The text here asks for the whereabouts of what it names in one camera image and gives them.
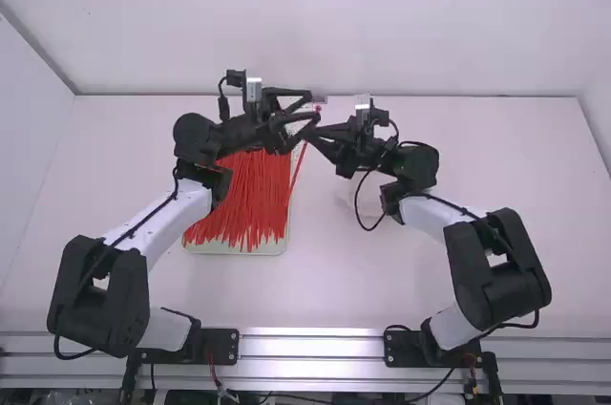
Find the cable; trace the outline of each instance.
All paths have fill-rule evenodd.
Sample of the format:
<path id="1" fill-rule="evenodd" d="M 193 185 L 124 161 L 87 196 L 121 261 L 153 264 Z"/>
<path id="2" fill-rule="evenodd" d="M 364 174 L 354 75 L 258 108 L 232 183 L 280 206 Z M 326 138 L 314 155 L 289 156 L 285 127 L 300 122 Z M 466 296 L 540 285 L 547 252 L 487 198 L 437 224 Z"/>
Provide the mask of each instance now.
<path id="1" fill-rule="evenodd" d="M 403 326 L 401 324 L 392 324 L 388 327 L 386 327 L 384 329 L 384 332 L 388 331 L 388 330 L 393 330 L 393 329 L 399 329 L 399 330 L 404 330 L 404 331 L 413 331 L 412 329 L 410 329 L 408 326 Z"/>
<path id="2" fill-rule="evenodd" d="M 439 380 L 439 382 L 433 386 L 433 388 L 432 388 L 432 389 L 430 389 L 429 391 L 426 391 L 425 393 L 422 393 L 422 394 L 420 394 L 420 395 L 417 395 L 416 397 L 412 397 L 412 398 L 410 398 L 410 399 L 409 399 L 409 400 L 408 400 L 406 403 L 413 404 L 413 403 L 417 402 L 418 400 L 422 400 L 423 398 L 426 398 L 426 397 L 428 397 L 429 395 L 433 395 L 434 393 L 436 393 L 436 392 L 437 392 L 437 390 L 438 390 L 438 389 L 439 389 L 441 386 L 443 386 L 443 385 L 444 385 L 444 383 L 445 383 L 446 381 L 448 381 L 448 378 L 450 378 L 450 375 L 451 375 L 452 373 L 454 373 L 454 370 L 455 370 L 455 367 L 452 367 L 451 369 L 449 369 L 449 370 L 448 370 L 448 372 L 446 373 L 446 375 L 445 375 L 443 378 L 441 378 L 441 379 Z"/>
<path id="3" fill-rule="evenodd" d="M 263 397 L 263 394 L 251 394 L 251 395 Z M 269 393 L 265 395 L 264 397 L 265 397 L 265 400 L 267 400 L 270 397 L 292 398 L 294 400 L 303 400 L 304 402 L 313 402 L 313 403 L 322 403 L 324 405 L 333 405 L 333 402 L 330 400 L 322 400 L 320 398 L 309 398 L 309 397 L 304 397 L 302 395 Z"/>
<path id="4" fill-rule="evenodd" d="M 376 122 L 377 122 L 377 118 L 371 123 L 371 126 L 373 126 Z M 399 140 L 399 128 L 397 127 L 397 124 L 389 119 L 389 123 L 392 125 L 392 127 L 394 128 L 394 138 L 396 140 Z M 386 145 L 389 143 L 389 141 L 392 138 L 388 138 L 387 141 L 385 142 L 385 144 L 382 146 L 382 148 L 385 148 Z M 389 149 L 385 150 L 384 152 L 382 152 L 382 154 L 379 157 L 379 161 L 381 161 L 386 154 L 390 151 Z M 358 206 L 358 198 L 359 198 L 359 192 L 361 191 L 361 187 L 363 186 L 363 182 L 365 181 L 365 179 L 369 176 L 369 174 L 371 174 L 373 171 L 375 171 L 376 169 L 378 169 L 380 163 L 379 161 L 372 167 L 370 167 L 369 169 L 365 170 L 364 168 L 357 168 L 357 171 L 363 171 L 365 170 L 366 173 L 363 175 L 363 177 L 361 178 L 361 180 L 359 181 L 359 184 L 356 186 L 356 191 L 354 192 L 354 214 L 356 215 L 356 222 L 359 223 L 359 225 L 361 226 L 361 228 L 363 228 L 365 231 L 373 231 L 377 228 L 377 226 L 384 220 L 384 218 L 386 217 L 386 213 L 383 212 L 382 215 L 378 218 L 377 221 L 375 221 L 375 224 L 373 224 L 372 226 L 366 226 L 365 224 L 363 224 L 363 221 L 361 220 L 361 215 L 359 214 L 359 206 Z"/>
<path id="5" fill-rule="evenodd" d="M 157 392 L 157 386 L 155 385 L 155 363 L 151 362 L 151 389 L 154 393 Z"/>
<path id="6" fill-rule="evenodd" d="M 392 125 L 392 128 L 394 128 L 394 136 L 399 140 L 399 127 L 391 118 L 389 118 L 389 123 Z"/>
<path id="7" fill-rule="evenodd" d="M 371 174 L 373 171 L 375 171 L 375 169 L 376 168 L 370 169 L 368 170 L 367 173 L 363 175 L 363 177 L 359 181 L 359 184 L 356 186 L 356 191 L 354 192 L 354 214 L 356 214 L 356 222 L 358 222 L 359 225 L 361 225 L 361 228 L 363 228 L 365 231 L 375 230 L 377 226 L 384 220 L 384 217 L 386 216 L 386 213 L 383 212 L 380 218 L 377 221 L 375 221 L 375 224 L 373 224 L 372 226 L 366 226 L 365 224 L 363 224 L 363 221 L 361 220 L 361 216 L 359 214 L 358 198 L 359 198 L 359 192 L 361 191 L 361 186 L 363 185 L 363 182 L 365 181 L 367 176 Z"/>
<path id="8" fill-rule="evenodd" d="M 274 392 L 270 391 L 269 394 L 262 398 L 257 405 L 263 405 L 267 401 L 267 399 L 271 397 L 272 394 L 274 394 Z"/>
<path id="9" fill-rule="evenodd" d="M 223 76 L 221 78 L 221 80 L 219 80 L 219 95 L 220 96 L 225 96 L 225 94 L 222 92 L 222 83 L 225 82 L 227 80 L 227 76 Z"/>
<path id="10" fill-rule="evenodd" d="M 80 284 L 78 286 L 78 290 L 76 291 L 76 294 L 74 296 L 74 299 L 72 300 L 72 302 L 70 302 L 64 309 L 63 309 L 63 314 L 67 314 L 74 306 L 74 301 L 76 300 L 76 298 L 78 297 L 78 294 L 80 292 L 83 291 L 83 289 L 89 284 L 89 281 L 94 277 L 95 274 L 95 270 L 97 269 L 98 266 L 100 266 L 102 264 L 102 262 L 104 262 L 104 260 L 106 260 L 106 258 L 108 257 L 108 255 L 113 251 L 113 249 L 115 248 L 115 246 L 117 246 L 118 244 L 120 244 L 123 240 L 125 240 L 126 238 L 131 238 L 134 236 L 134 233 L 136 233 L 138 231 L 139 228 L 141 228 L 144 224 L 146 224 L 148 221 L 151 220 L 151 218 L 153 216 L 155 216 L 161 209 L 163 209 L 167 204 L 169 204 L 169 202 L 171 200 L 175 200 L 177 198 L 177 195 L 179 193 L 179 179 L 177 177 L 177 173 L 178 173 L 178 168 L 175 167 L 172 170 L 172 178 L 174 179 L 174 190 L 172 191 L 172 193 L 170 194 L 170 196 L 168 198 L 166 198 L 163 202 L 161 202 L 161 204 L 159 206 L 157 206 L 155 209 L 153 209 L 151 212 L 149 212 L 146 216 L 144 216 L 144 218 L 138 222 L 136 225 L 134 225 L 132 228 L 128 229 L 125 233 L 123 233 L 121 236 L 119 236 L 116 240 L 114 240 L 110 246 L 106 247 L 104 252 L 102 252 L 100 254 L 100 256 L 97 258 L 97 260 L 95 260 L 95 262 L 89 267 L 89 270 L 87 271 L 87 273 L 85 274 L 85 276 L 83 277 L 83 279 L 80 281 Z M 62 317 L 59 316 L 59 321 L 57 323 L 57 326 L 60 327 L 61 326 L 61 322 L 62 322 Z M 60 336 L 58 334 L 55 335 L 54 339 L 53 339 L 53 352 L 55 354 L 55 357 L 57 357 L 59 360 L 75 360 L 78 359 L 80 357 L 85 357 L 86 355 L 91 354 L 92 352 L 96 352 L 97 349 L 95 348 L 90 348 L 86 351 L 83 352 L 79 352 L 77 354 L 64 354 L 59 350 L 59 338 Z"/>

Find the white board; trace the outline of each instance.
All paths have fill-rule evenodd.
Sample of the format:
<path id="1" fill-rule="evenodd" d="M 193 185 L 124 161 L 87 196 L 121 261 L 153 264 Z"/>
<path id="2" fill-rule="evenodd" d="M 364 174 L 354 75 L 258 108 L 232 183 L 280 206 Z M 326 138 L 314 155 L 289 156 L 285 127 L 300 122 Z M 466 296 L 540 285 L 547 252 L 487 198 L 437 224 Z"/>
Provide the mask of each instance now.
<path id="1" fill-rule="evenodd" d="M 324 122 L 345 120 L 353 103 L 332 98 Z M 611 332 L 611 307 L 600 303 L 611 266 L 611 182 L 575 99 L 380 97 L 376 104 L 390 109 L 401 139 L 439 149 L 442 196 L 521 215 L 554 292 L 541 330 Z M 3 324 L 44 328 L 63 246 L 76 234 L 97 236 L 122 223 L 171 185 L 172 126 L 188 111 L 216 118 L 216 99 L 77 100 L 0 296 L 12 316 Z M 375 328 L 415 326 L 450 304 L 444 248 L 390 220 L 372 233 L 361 230 L 336 198 L 343 184 L 308 148 L 286 252 L 202 256 L 176 244 L 151 273 L 152 304 L 212 326 Z"/>

